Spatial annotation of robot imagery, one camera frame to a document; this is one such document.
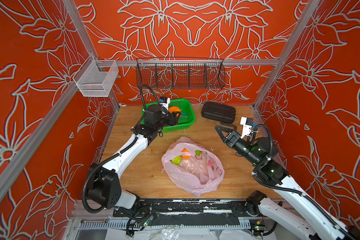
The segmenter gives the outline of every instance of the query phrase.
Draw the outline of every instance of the orange vegetable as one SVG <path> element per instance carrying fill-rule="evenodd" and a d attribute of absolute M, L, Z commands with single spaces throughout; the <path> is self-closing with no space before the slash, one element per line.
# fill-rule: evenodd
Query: orange vegetable
<path fill-rule="evenodd" d="M 183 149 L 182 152 L 189 152 L 186 148 Z M 191 156 L 187 156 L 187 155 L 182 155 L 182 158 L 190 158 Z"/>
<path fill-rule="evenodd" d="M 168 108 L 168 112 L 173 113 L 173 112 L 181 112 L 179 107 L 173 106 Z"/>

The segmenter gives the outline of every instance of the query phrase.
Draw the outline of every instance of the wooden table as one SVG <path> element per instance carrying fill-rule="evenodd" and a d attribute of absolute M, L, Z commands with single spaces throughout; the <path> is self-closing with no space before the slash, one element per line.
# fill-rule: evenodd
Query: wooden table
<path fill-rule="evenodd" d="M 240 130 L 242 116 L 254 118 L 250 107 L 235 107 L 234 125 Z M 235 156 L 235 151 L 221 141 L 215 126 L 217 121 L 201 116 L 202 106 L 193 106 L 196 121 L 189 128 L 166 132 L 157 137 L 127 167 L 120 178 L 122 189 L 138 194 L 142 198 L 194 198 L 183 189 L 178 188 L 167 173 L 163 171 L 161 157 L 169 145 L 182 136 L 202 144 L 212 151 L 223 164 L 225 175 L 217 191 L 202 194 L 202 198 L 245 199 L 253 191 L 260 190 L 268 197 L 281 198 L 273 190 L 259 185 L 252 177 L 253 166 L 244 158 Z M 116 153 L 130 138 L 133 127 L 141 117 L 141 107 L 121 107 L 115 125 L 102 156 L 102 161 Z"/>

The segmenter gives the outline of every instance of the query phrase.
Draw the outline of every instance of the black wire basket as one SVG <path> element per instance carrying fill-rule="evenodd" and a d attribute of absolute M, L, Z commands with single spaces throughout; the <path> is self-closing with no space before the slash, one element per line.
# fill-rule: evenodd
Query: black wire basket
<path fill-rule="evenodd" d="M 158 89 L 222 89 L 225 86 L 223 59 L 138 58 L 136 83 Z"/>

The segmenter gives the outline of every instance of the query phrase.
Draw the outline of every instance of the pink plastic bag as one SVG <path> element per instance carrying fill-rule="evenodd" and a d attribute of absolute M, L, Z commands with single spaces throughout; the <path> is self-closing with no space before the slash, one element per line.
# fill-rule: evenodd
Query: pink plastic bag
<path fill-rule="evenodd" d="M 202 153 L 196 156 L 196 150 Z M 191 157 L 182 158 L 180 164 L 175 165 L 171 160 L 177 156 Z M 218 157 L 187 137 L 181 137 L 172 143 L 161 161 L 164 170 L 175 185 L 196 197 L 217 190 L 217 186 L 224 178 L 223 165 Z"/>

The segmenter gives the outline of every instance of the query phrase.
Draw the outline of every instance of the green vegetable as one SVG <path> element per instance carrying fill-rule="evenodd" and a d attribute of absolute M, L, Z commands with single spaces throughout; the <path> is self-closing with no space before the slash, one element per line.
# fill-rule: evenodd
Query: green vegetable
<path fill-rule="evenodd" d="M 180 162 L 181 162 L 181 156 L 175 157 L 174 159 L 171 160 L 171 162 L 172 162 L 174 165 L 179 165 Z"/>

